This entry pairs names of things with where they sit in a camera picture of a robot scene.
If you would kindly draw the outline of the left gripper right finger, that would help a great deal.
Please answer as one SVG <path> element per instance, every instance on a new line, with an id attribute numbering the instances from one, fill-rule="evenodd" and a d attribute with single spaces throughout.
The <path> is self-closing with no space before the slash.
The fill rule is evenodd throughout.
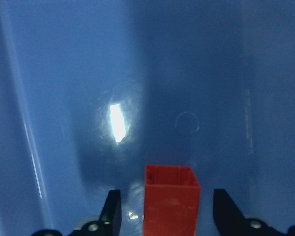
<path id="1" fill-rule="evenodd" d="M 225 189 L 214 190 L 213 219 L 221 236 L 295 236 L 295 225 L 282 233 L 260 219 L 245 217 Z"/>

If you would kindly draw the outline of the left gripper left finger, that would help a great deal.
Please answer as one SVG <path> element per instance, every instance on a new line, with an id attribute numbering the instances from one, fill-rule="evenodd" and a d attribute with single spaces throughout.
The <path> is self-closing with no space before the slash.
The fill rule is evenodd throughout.
<path id="1" fill-rule="evenodd" d="M 121 192 L 108 192 L 99 217 L 81 221 L 70 233 L 71 236 L 119 236 L 122 222 Z"/>

